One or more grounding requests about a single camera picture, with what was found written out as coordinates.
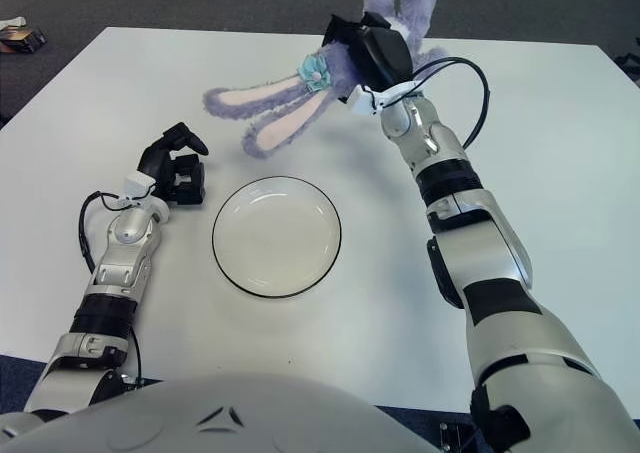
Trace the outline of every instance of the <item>plate rim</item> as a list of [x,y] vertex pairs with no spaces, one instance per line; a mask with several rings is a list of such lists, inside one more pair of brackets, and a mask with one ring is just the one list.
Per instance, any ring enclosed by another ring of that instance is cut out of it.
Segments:
[[[328,266],[327,270],[322,274],[322,276],[320,276],[320,278],[318,278],[316,281],[314,281],[309,286],[307,286],[307,287],[305,287],[305,288],[303,288],[301,290],[298,290],[298,291],[296,291],[294,293],[288,293],[286,295],[262,295],[260,293],[256,293],[255,291],[250,291],[250,290],[240,286],[235,281],[233,281],[233,279],[229,275],[227,275],[227,272],[224,270],[224,268],[220,264],[220,260],[218,259],[218,255],[216,254],[216,245],[215,245],[215,241],[214,241],[214,234],[215,234],[215,231],[216,231],[216,225],[218,224],[218,219],[220,218],[220,213],[222,213],[222,210],[224,210],[225,206],[227,206],[227,203],[229,203],[229,201],[231,201],[231,199],[234,196],[236,196],[244,188],[246,188],[246,187],[248,187],[250,185],[253,185],[254,183],[258,183],[259,181],[270,180],[270,179],[274,179],[274,178],[286,178],[286,179],[289,179],[289,180],[300,181],[300,182],[306,183],[307,185],[311,186],[312,188],[318,190],[320,192],[320,194],[327,199],[327,201],[331,205],[331,208],[333,208],[333,211],[335,212],[336,218],[338,220],[338,233],[339,233],[339,236],[338,236],[338,248],[336,249],[336,254],[334,255],[333,260],[331,261],[331,264]],[[341,248],[342,248],[342,221],[340,220],[340,214],[338,213],[338,209],[336,208],[336,205],[334,205],[333,201],[331,201],[331,198],[329,198],[329,196],[324,191],[322,191],[321,188],[317,187],[316,185],[314,185],[310,181],[303,180],[302,178],[296,178],[295,176],[288,176],[288,175],[265,176],[265,177],[258,178],[256,180],[250,181],[249,183],[246,183],[246,184],[242,185],[240,188],[238,188],[233,193],[231,193],[229,195],[229,197],[224,201],[224,203],[222,203],[222,206],[220,207],[220,209],[218,210],[218,213],[216,214],[216,219],[213,222],[213,228],[211,229],[211,249],[213,250],[213,257],[214,257],[214,259],[216,261],[216,265],[217,265],[218,269],[222,272],[224,277],[227,280],[229,280],[236,288],[240,289],[241,291],[243,291],[245,293],[248,293],[248,294],[250,294],[252,296],[255,296],[257,298],[264,298],[264,299],[267,299],[267,300],[280,300],[280,299],[283,299],[283,298],[292,298],[292,297],[298,296],[298,295],[304,293],[305,291],[308,291],[311,288],[313,288],[314,286],[316,286],[318,283],[320,283],[325,278],[325,276],[327,276],[329,274],[329,272],[333,268],[333,265],[335,264],[336,260],[338,259],[338,255],[340,254]]]

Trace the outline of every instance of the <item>plush bunny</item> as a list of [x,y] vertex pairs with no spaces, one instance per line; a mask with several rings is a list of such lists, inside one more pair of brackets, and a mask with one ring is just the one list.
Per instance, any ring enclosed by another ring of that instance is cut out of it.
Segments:
[[[402,33],[414,66],[445,56],[440,48],[419,53],[436,0],[364,0],[364,11],[376,12]],[[220,118],[253,118],[268,112],[246,132],[242,145],[247,154],[266,158],[296,137],[338,98],[348,97],[361,84],[347,46],[332,42],[307,56],[296,75],[248,89],[215,88],[204,94],[205,108]]]

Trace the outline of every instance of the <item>black cable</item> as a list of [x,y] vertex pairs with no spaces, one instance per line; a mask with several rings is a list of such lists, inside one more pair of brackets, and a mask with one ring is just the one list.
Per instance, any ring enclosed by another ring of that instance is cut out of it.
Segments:
[[446,57],[446,58],[440,58],[438,60],[431,61],[431,62],[421,66],[416,71],[414,71],[413,75],[411,77],[415,78],[416,76],[418,76],[420,73],[422,73],[426,69],[432,68],[432,67],[434,67],[436,65],[441,65],[443,63],[444,63],[444,66],[442,66],[441,68],[438,68],[436,71],[428,74],[425,78],[420,80],[420,82],[416,86],[411,88],[408,92],[406,92],[400,98],[398,98],[398,99],[392,101],[391,103],[385,105],[385,108],[389,108],[390,106],[393,106],[396,103],[399,103],[400,101],[404,100],[406,97],[408,97],[413,92],[418,90],[422,85],[424,85],[427,82],[427,80],[432,78],[434,75],[437,75],[438,73],[440,73],[445,68],[448,68],[449,66],[462,64],[462,65],[467,65],[467,66],[471,67],[471,69],[473,69],[473,71],[476,72],[476,74],[480,78],[480,81],[482,82],[483,98],[482,98],[482,109],[480,110],[480,116],[478,117],[478,121],[476,122],[475,126],[473,127],[473,130],[471,130],[471,133],[469,134],[469,137],[466,139],[466,141],[462,145],[463,148],[466,149],[469,146],[471,146],[471,144],[478,137],[478,135],[480,134],[480,130],[482,130],[482,127],[484,126],[484,122],[487,119],[487,113],[489,112],[489,96],[491,95],[491,91],[489,90],[489,82],[487,81],[487,77],[485,76],[484,72],[482,71],[482,69],[478,65],[476,65],[471,60],[467,60],[466,58],[461,58],[461,57],[458,57],[458,56],[449,56],[449,57]]
[[[147,196],[149,196],[149,194],[151,194],[151,191],[153,191],[153,188],[155,186],[156,185],[154,183],[153,185],[149,186],[149,188],[147,188],[147,191],[143,196],[134,196],[131,199],[134,201],[137,201],[137,200],[142,200],[146,198]],[[100,198],[100,201],[102,202],[102,206],[104,206],[109,211],[124,211],[132,207],[132,205],[127,205],[121,208],[113,208],[107,205],[107,202],[104,199],[105,196],[109,198],[114,198],[116,200],[119,198],[118,195],[115,195],[113,193],[104,193],[102,191],[94,191],[89,196],[87,196],[87,199],[84,200],[84,203],[82,203],[82,207],[80,208],[80,216],[78,218],[78,241],[80,242],[80,253],[84,258],[84,261],[87,263],[87,268],[89,268],[89,271],[91,273],[93,273],[93,270],[95,270],[96,264],[93,261],[93,258],[91,256],[91,247],[89,246],[89,241],[87,240],[87,234],[84,229],[84,217],[87,213],[87,208],[89,207],[91,202],[96,200],[97,198]]]
[[136,332],[131,327],[131,338],[133,338],[133,344],[136,347],[136,360],[138,363],[138,376],[136,377],[136,389],[142,388],[142,358],[140,357],[140,344],[138,343],[138,337]]
[[101,191],[94,191],[87,199],[82,203],[82,207],[80,208],[80,216],[78,217],[78,241],[80,242],[80,253],[82,253],[82,257],[84,261],[87,263],[87,268],[89,271],[93,273],[93,270],[96,269],[96,264],[93,261],[91,256],[91,247],[89,246],[89,241],[87,240],[87,234],[84,229],[84,217],[87,213],[87,208],[91,204],[92,201],[100,198],[102,203],[104,204],[104,197],[108,196],[110,198],[118,198],[118,195],[114,195],[113,193],[103,193]]

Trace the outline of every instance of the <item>white plate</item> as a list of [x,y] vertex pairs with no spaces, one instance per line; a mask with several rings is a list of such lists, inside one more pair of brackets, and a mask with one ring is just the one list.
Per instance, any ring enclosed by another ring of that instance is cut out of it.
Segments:
[[284,298],[327,274],[341,236],[338,213],[322,191],[277,176],[250,183],[226,201],[213,226],[213,253],[237,287]]

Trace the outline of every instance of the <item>white table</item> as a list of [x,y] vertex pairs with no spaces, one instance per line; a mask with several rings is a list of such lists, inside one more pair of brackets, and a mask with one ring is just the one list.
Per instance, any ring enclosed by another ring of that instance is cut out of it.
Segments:
[[[240,148],[247,122],[203,110],[205,90],[284,77],[320,41],[107,28],[51,81],[0,132],[0,353],[48,359],[89,277],[76,236],[82,200],[119,191],[143,149],[184,121],[213,153],[208,196],[163,227],[137,317],[144,375],[274,372],[378,405],[468,411],[464,314],[438,293],[424,205],[377,120],[336,104],[293,146],[257,161]],[[435,44],[476,61],[491,83],[489,118],[469,153],[529,250],[534,294],[640,417],[640,91],[593,46],[426,42]],[[481,99],[473,73],[443,72],[428,94],[466,135]],[[211,249],[222,203],[270,175],[320,187],[343,225],[329,275],[278,301],[235,289]],[[111,217],[90,210],[95,256]]]

